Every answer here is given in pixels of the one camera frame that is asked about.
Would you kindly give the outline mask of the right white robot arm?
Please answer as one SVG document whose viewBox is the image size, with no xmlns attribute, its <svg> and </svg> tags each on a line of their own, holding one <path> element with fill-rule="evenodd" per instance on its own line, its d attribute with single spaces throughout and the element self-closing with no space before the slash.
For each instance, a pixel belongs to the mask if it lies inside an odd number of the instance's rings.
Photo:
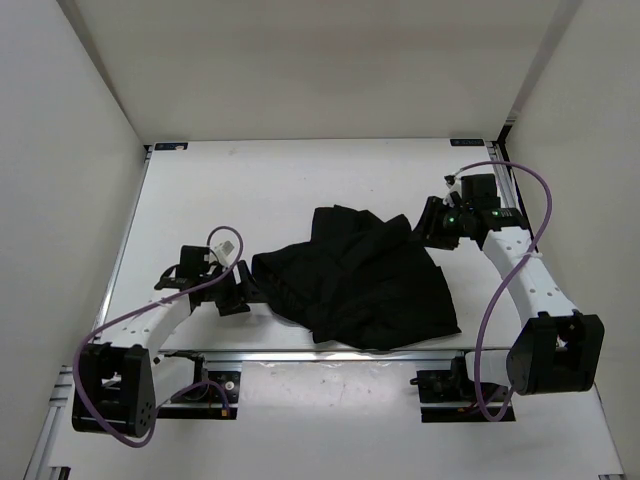
<svg viewBox="0 0 640 480">
<path fill-rule="evenodd" d="M 453 250 L 462 238 L 477 243 L 506 283 L 522 330 L 508 350 L 469 353 L 449 375 L 460 399 L 485 384 L 526 395 L 582 392 L 594 383 L 604 325 L 564 295 L 532 244 L 529 224 L 516 208 L 502 205 L 492 174 L 445 179 L 446 197 L 428 198 L 415 229 L 427 247 Z"/>
</svg>

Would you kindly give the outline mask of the black pleated skirt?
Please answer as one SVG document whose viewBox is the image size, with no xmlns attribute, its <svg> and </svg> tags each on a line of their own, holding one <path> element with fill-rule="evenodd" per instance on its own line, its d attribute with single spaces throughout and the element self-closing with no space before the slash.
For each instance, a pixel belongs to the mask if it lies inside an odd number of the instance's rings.
<svg viewBox="0 0 640 480">
<path fill-rule="evenodd" d="M 309 241 L 254 255 L 251 272 L 316 344 L 388 351 L 460 332 L 444 273 L 403 214 L 318 207 Z"/>
</svg>

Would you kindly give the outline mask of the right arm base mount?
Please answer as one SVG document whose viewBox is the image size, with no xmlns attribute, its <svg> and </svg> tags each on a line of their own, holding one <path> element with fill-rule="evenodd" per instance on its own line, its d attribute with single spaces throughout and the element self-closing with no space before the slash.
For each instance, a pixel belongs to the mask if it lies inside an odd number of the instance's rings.
<svg viewBox="0 0 640 480">
<path fill-rule="evenodd" d="M 486 423 L 463 355 L 444 368 L 424 367 L 409 381 L 417 389 L 423 424 Z"/>
</svg>

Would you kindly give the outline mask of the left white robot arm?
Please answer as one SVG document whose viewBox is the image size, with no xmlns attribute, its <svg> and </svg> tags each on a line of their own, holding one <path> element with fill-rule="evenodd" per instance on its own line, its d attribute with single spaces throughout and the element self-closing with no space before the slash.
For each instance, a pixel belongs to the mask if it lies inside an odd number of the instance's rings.
<svg viewBox="0 0 640 480">
<path fill-rule="evenodd" d="M 74 430 L 115 432 L 137 443 L 154 429 L 162 406 L 174 401 L 215 401 L 221 417 L 230 418 L 227 383 L 207 371 L 203 354 L 162 348 L 203 304 L 229 316 L 249 312 L 258 297 L 232 242 L 183 246 L 178 263 L 160 275 L 144 312 L 123 320 L 106 341 L 81 347 L 73 368 Z"/>
</svg>

